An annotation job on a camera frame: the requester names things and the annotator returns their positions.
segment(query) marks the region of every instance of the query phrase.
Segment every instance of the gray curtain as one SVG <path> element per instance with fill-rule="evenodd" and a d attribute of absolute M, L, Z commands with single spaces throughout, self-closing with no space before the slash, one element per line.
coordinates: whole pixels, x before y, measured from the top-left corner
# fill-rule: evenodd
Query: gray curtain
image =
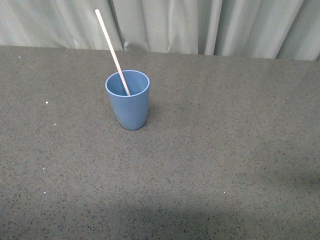
<path fill-rule="evenodd" d="M 319 60 L 320 0 L 0 0 L 0 45 Z"/>

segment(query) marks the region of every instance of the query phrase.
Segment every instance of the table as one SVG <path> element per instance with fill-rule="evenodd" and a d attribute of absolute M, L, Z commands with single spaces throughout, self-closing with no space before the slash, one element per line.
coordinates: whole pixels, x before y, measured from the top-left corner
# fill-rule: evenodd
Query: table
<path fill-rule="evenodd" d="M 0 239 L 319 239 L 320 62 L 0 47 Z"/>

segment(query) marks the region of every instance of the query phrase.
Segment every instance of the blue cup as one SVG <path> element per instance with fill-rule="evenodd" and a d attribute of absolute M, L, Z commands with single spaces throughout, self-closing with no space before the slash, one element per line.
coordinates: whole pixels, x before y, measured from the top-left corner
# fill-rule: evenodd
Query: blue cup
<path fill-rule="evenodd" d="M 124 70 L 123 76 L 128 86 L 127 95 L 118 72 L 105 81 L 105 89 L 116 118 L 128 130 L 141 128 L 147 119 L 149 108 L 150 80 L 143 72 Z"/>

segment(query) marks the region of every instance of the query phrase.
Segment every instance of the curtain fold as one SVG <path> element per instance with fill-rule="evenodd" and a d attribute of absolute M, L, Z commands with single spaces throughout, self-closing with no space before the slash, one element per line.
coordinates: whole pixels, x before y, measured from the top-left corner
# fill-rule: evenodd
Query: curtain fold
<path fill-rule="evenodd" d="M 320 59 L 320 0 L 0 0 L 0 45 Z"/>

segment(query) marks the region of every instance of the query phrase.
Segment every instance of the paper straw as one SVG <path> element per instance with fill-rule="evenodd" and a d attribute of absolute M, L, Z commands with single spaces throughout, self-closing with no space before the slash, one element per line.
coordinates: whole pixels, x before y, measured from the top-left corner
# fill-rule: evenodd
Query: paper straw
<path fill-rule="evenodd" d="M 120 75 L 122 84 L 123 84 L 123 86 L 124 86 L 124 89 L 125 89 L 125 91 L 126 91 L 126 94 L 127 94 L 128 96 L 130 96 L 130 92 L 129 92 L 129 89 L 128 89 L 128 86 L 127 86 L 127 83 L 126 83 L 124 74 L 123 74 L 122 71 L 121 71 L 121 67 L 120 67 L 120 64 L 119 64 L 119 62 L 118 62 L 117 55 L 116 55 L 116 53 L 115 53 L 114 48 L 112 47 L 110 37 L 109 37 L 109 35 L 108 35 L 108 32 L 107 32 L 105 23 L 104 23 L 104 21 L 103 21 L 103 19 L 102 19 L 102 17 L 101 17 L 101 14 L 100 14 L 99 9 L 96 9 L 96 10 L 95 10 L 95 14 L 96 14 L 96 17 L 97 17 L 98 20 L 99 20 L 100 26 L 101 26 L 101 28 L 102 28 L 102 31 L 103 31 L 103 34 L 104 34 L 104 37 L 105 37 L 105 40 L 106 40 L 106 42 L 108 43 L 110 52 L 111 52 L 112 57 L 113 57 L 113 61 L 114 61 L 114 63 L 115 63 L 116 69 L 117 69 L 118 72 L 119 72 L 119 75 Z"/>

